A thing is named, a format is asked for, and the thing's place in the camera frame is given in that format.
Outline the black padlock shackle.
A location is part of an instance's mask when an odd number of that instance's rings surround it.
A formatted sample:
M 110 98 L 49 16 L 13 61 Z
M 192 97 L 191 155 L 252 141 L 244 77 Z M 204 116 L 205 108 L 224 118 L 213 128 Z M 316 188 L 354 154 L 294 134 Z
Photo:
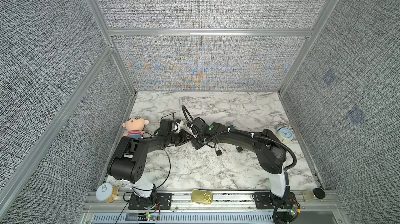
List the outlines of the black padlock shackle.
M 226 150 L 223 147 L 221 147 L 221 146 L 215 147 L 215 153 L 216 153 L 217 157 L 221 156 L 224 152 L 226 152 Z

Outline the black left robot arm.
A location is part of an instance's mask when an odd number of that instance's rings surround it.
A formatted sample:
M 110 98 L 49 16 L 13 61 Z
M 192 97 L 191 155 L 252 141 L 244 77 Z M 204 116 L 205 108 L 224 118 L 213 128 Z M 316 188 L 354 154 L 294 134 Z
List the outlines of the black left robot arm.
M 165 151 L 169 146 L 181 146 L 194 136 L 180 129 L 180 123 L 162 120 L 161 129 L 150 137 L 144 137 L 144 128 L 150 122 L 144 118 L 130 118 L 122 127 L 127 131 L 119 141 L 107 166 L 108 175 L 117 180 L 130 182 L 133 193 L 128 200 L 131 208 L 134 204 L 144 208 L 153 208 L 157 204 L 157 186 L 143 175 L 148 153 Z

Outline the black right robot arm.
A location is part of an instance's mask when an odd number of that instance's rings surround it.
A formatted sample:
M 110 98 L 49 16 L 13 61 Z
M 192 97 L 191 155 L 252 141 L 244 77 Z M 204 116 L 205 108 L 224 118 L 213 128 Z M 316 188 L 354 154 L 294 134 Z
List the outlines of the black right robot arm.
M 192 131 L 192 145 L 197 150 L 214 143 L 213 148 L 230 144 L 255 153 L 260 167 L 269 174 L 270 205 L 286 204 L 290 192 L 288 170 L 295 167 L 297 158 L 272 131 L 242 131 L 216 122 L 208 125 L 200 118 L 195 118 L 187 127 Z

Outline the plush doll toy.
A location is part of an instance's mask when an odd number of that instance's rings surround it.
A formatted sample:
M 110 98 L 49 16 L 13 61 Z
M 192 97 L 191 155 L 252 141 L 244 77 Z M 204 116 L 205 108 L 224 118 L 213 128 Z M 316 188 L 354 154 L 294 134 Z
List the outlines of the plush doll toy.
M 131 138 L 142 138 L 145 132 L 144 128 L 148 124 L 150 124 L 150 122 L 144 118 L 130 118 L 122 124 L 122 126 L 127 131 L 126 133 L 124 133 L 123 136 L 128 136 Z

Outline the gold sardine tin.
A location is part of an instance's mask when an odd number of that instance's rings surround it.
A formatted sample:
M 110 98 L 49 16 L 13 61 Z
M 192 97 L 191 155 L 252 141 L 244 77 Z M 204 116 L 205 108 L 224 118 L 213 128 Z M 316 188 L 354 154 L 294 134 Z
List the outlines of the gold sardine tin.
M 212 191 L 193 189 L 191 193 L 191 201 L 193 203 L 210 205 L 213 202 L 213 196 Z

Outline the light blue alarm clock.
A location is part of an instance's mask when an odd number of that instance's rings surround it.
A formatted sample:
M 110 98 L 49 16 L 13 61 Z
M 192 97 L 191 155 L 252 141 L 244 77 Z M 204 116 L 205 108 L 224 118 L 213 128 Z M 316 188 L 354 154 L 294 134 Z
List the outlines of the light blue alarm clock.
M 294 133 L 288 127 L 279 127 L 277 128 L 276 137 L 282 143 L 289 144 L 294 138 Z

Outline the small bottle black cap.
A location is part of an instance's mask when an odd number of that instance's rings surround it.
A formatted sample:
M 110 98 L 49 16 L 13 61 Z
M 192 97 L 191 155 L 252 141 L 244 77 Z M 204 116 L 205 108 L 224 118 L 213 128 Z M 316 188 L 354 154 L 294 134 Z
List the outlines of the small bottle black cap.
M 306 190 L 302 193 L 305 202 L 314 200 L 323 200 L 326 197 L 326 193 L 322 188 L 314 188 Z

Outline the aluminium front rail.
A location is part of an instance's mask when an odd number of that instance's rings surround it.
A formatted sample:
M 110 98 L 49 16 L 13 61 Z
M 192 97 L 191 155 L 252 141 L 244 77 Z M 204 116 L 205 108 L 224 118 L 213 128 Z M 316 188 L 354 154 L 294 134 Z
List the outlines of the aluminium front rail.
M 302 211 L 344 211 L 338 195 L 334 191 L 326 191 L 326 197 L 322 200 L 305 202 L 303 190 L 291 191 L 299 202 Z M 161 190 L 160 193 L 172 194 L 170 200 L 170 211 L 258 211 L 253 194 L 261 193 L 267 195 L 267 190 L 213 190 L 213 202 L 209 205 L 198 204 L 191 200 L 192 190 Z M 122 210 L 130 193 L 120 191 L 117 199 L 111 203 L 96 200 L 95 192 L 90 192 L 84 203 L 83 213 L 105 213 Z

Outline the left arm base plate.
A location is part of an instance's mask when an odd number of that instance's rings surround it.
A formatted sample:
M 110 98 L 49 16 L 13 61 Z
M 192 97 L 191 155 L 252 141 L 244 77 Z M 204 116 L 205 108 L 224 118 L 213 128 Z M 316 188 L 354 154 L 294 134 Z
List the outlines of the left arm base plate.
M 154 211 L 157 208 L 161 210 L 170 210 L 172 203 L 171 193 L 156 193 L 149 198 L 142 198 L 132 194 L 128 201 L 129 210 L 150 210 Z

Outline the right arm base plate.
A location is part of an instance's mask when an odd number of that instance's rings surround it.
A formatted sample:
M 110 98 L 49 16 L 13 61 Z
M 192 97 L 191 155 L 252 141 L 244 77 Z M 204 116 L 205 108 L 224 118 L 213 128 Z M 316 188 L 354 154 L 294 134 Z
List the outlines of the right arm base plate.
M 253 193 L 252 198 L 256 204 L 257 209 L 274 209 L 279 201 L 280 197 L 277 197 L 271 193 L 267 192 L 256 192 Z M 300 206 L 299 201 L 296 199 L 295 194 L 293 192 L 289 192 L 286 196 L 286 199 L 281 204 L 280 208 L 282 209 L 292 209 L 296 205 Z

